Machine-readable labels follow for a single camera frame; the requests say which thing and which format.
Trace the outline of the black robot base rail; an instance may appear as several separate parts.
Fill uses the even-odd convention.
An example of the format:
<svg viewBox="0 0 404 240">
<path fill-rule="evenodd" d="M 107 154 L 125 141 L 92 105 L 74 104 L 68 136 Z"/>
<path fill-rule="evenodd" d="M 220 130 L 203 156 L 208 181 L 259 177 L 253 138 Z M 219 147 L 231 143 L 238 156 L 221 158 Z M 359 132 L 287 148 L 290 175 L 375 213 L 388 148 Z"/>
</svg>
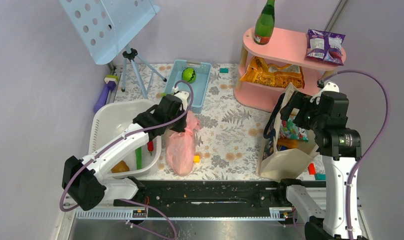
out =
<svg viewBox="0 0 404 240">
<path fill-rule="evenodd" d="M 139 180 L 132 201 L 169 218 L 288 219 L 295 208 L 274 181 Z"/>
</svg>

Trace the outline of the beige floral canvas tote bag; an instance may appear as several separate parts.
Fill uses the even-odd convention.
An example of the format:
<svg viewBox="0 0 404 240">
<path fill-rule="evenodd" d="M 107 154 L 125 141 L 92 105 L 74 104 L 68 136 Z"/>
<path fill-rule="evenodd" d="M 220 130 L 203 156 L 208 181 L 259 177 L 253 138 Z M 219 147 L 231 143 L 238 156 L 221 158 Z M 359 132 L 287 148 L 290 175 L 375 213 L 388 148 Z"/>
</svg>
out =
<svg viewBox="0 0 404 240">
<path fill-rule="evenodd" d="M 297 88 L 289 84 L 279 95 L 278 101 L 263 131 L 259 158 L 256 166 L 256 176 L 279 182 L 282 179 L 314 180 L 315 174 L 324 174 L 325 168 L 322 156 L 316 150 L 318 146 L 314 141 L 311 130 L 301 130 L 307 139 L 295 140 L 296 145 L 287 147 L 283 145 L 284 136 L 280 130 L 285 123 L 292 123 L 297 110 L 294 110 L 288 121 L 281 121 L 280 110 L 289 101 Z"/>
</svg>

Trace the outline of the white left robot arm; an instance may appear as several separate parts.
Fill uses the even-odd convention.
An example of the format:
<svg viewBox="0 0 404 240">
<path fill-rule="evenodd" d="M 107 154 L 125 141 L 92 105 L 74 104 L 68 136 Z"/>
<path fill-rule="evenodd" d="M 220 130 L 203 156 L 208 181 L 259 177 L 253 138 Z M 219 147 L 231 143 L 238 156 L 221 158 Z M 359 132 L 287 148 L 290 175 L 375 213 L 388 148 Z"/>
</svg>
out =
<svg viewBox="0 0 404 240">
<path fill-rule="evenodd" d="M 113 200 L 128 200 L 134 206 L 143 203 L 144 190 L 133 180 L 128 177 L 116 179 L 107 174 L 127 155 L 166 130 L 184 131 L 186 115 L 193 104 L 193 96 L 184 94 L 184 91 L 167 94 L 159 104 L 139 113 L 126 130 L 102 148 L 81 159 L 68 158 L 63 169 L 60 209 L 67 212 L 80 207 L 88 211 L 102 201 Z M 76 206 L 65 208 L 66 196 L 70 196 Z"/>
</svg>

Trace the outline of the pink plastic grocery bag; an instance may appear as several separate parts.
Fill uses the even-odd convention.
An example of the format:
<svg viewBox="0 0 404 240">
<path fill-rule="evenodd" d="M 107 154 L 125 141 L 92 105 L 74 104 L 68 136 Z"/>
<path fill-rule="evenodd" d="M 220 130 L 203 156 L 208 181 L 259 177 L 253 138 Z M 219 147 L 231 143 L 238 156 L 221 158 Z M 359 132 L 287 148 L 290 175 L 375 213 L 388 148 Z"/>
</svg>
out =
<svg viewBox="0 0 404 240">
<path fill-rule="evenodd" d="M 184 132 L 168 130 L 165 133 L 166 162 L 179 176 L 186 176 L 193 170 L 198 130 L 200 121 L 192 111 L 189 111 Z"/>
</svg>

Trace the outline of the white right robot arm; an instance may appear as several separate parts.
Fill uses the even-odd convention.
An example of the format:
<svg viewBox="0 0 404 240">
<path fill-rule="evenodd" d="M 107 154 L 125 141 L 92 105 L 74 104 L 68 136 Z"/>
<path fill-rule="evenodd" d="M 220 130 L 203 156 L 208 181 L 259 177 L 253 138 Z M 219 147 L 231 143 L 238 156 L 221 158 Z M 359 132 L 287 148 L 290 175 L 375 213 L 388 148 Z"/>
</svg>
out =
<svg viewBox="0 0 404 240">
<path fill-rule="evenodd" d="M 358 219 L 355 165 L 362 155 L 360 134 L 347 128 L 349 100 L 343 93 L 324 91 L 312 97 L 295 91 L 280 110 L 287 120 L 294 109 L 296 126 L 312 130 L 326 172 L 326 209 L 320 211 L 301 184 L 279 189 L 278 203 L 292 204 L 304 226 L 307 240 L 363 240 Z"/>
</svg>

